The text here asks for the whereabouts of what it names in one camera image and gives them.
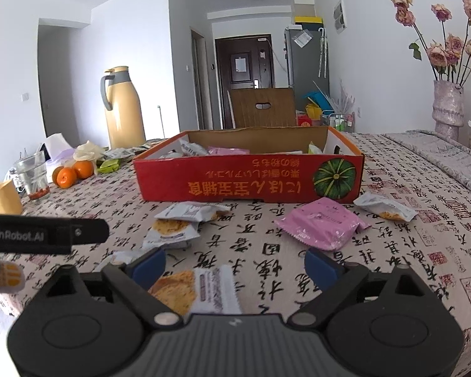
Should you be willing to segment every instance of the paper sign on door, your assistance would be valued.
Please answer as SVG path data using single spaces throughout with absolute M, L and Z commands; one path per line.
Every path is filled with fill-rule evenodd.
M 235 59 L 235 71 L 236 72 L 246 72 L 246 58 L 236 58 Z

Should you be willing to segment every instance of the calligraphy pattern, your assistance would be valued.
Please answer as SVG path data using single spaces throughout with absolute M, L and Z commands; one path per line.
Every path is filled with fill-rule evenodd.
M 419 215 L 407 224 L 348 205 L 371 228 L 329 255 L 339 263 L 355 261 L 383 272 L 400 263 L 411 265 L 464 330 L 466 345 L 454 373 L 462 377 L 471 370 L 471 192 L 383 136 L 353 134 L 352 138 L 366 154 L 362 191 L 383 194 Z M 143 201 L 130 164 L 115 174 L 51 191 L 38 205 L 27 202 L 25 214 L 103 218 L 110 237 L 101 245 L 74 247 L 70 255 L 0 254 L 0 259 L 21 265 L 26 276 L 23 291 L 0 295 L 4 310 L 16 316 L 59 265 L 72 264 L 89 272 L 113 251 L 140 248 L 154 215 L 170 204 Z M 230 214 L 201 224 L 201 237 L 191 248 L 167 251 L 167 274 L 227 264 L 244 313 L 282 313 L 284 318 L 320 293 L 303 267 L 307 246 L 273 223 L 297 204 L 247 200 L 226 204 Z

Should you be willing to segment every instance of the refrigerator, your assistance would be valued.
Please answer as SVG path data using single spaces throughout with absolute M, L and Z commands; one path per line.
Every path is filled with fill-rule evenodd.
M 314 82 L 325 94 L 329 95 L 329 69 L 327 67 L 327 74 L 324 77 L 324 62 L 321 76 L 319 76 L 319 56 L 321 53 L 319 31 L 309 31 L 312 34 L 312 39 L 300 47 L 293 38 L 302 32 L 302 30 L 288 29 L 284 31 L 288 84 L 290 88 L 293 88 L 297 110 L 305 110 L 305 105 L 308 103 L 303 95 L 317 91 Z

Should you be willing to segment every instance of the grey handle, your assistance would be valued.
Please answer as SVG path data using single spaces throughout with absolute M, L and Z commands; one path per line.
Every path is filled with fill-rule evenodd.
M 255 107 L 256 107 L 257 109 L 270 109 L 271 104 L 270 104 L 269 102 L 266 102 L 266 103 L 257 103 L 257 104 L 255 105 Z
M 112 110 L 113 106 L 110 102 L 108 102 L 108 98 L 106 97 L 106 80 L 107 79 L 113 79 L 115 78 L 115 75 L 105 75 L 101 78 L 101 85 L 100 85 L 100 91 L 101 91 L 101 99 L 103 99 L 103 104 L 105 105 L 106 110 Z

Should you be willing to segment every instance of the pink snack package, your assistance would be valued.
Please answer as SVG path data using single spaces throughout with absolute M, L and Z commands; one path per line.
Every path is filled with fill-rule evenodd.
M 357 228 L 369 227 L 356 214 L 327 197 L 297 207 L 274 223 L 300 242 L 323 251 L 342 248 Z
M 232 154 L 249 154 L 247 149 L 226 149 L 225 147 L 212 147 L 207 148 L 210 156 L 230 156 Z

